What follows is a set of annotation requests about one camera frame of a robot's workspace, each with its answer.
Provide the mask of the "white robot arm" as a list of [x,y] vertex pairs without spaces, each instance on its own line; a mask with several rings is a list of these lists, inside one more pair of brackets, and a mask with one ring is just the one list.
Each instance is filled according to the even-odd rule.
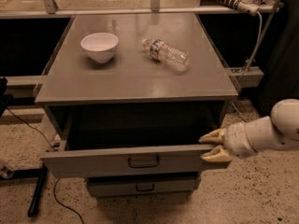
[[203,135],[201,144],[215,144],[201,155],[207,162],[230,162],[233,157],[248,158],[265,150],[299,148],[299,100],[277,102],[269,116],[238,122]]

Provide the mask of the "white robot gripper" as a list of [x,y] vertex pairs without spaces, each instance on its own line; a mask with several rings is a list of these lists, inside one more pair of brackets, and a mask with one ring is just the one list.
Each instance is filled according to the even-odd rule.
[[219,144],[201,155],[202,168],[204,170],[226,168],[233,160],[230,153],[239,158],[248,158],[256,155],[256,151],[250,146],[247,139],[244,122],[230,125],[225,130],[217,129],[204,134],[199,138],[198,142],[201,144]]

